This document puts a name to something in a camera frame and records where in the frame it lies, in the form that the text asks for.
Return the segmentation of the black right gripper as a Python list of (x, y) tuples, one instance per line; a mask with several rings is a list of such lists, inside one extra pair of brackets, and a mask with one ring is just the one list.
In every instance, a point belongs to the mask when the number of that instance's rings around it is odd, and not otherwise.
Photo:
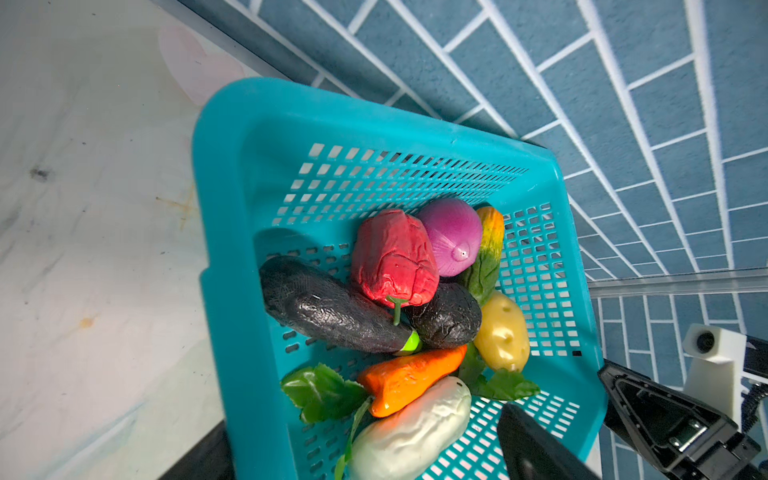
[(610, 360), (605, 424), (667, 479), (766, 479), (761, 451), (725, 414)]

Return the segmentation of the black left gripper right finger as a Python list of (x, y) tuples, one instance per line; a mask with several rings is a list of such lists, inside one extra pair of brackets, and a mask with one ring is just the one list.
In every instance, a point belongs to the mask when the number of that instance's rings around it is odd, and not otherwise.
[(516, 404), (503, 406), (497, 434), (512, 480), (598, 480), (581, 460), (565, 448)]

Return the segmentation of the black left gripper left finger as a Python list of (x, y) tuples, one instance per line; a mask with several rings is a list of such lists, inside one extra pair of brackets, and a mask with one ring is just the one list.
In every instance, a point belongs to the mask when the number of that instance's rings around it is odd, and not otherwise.
[(159, 480), (234, 479), (232, 450), (224, 421), (219, 422), (159, 477)]

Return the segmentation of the yellow toy potato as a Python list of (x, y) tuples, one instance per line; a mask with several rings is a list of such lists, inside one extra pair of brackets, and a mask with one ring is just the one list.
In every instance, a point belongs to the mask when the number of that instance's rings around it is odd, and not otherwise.
[(523, 312), (513, 300), (499, 291), (490, 296), (482, 307), (474, 345), (494, 371), (523, 371), (530, 357), (530, 340)]

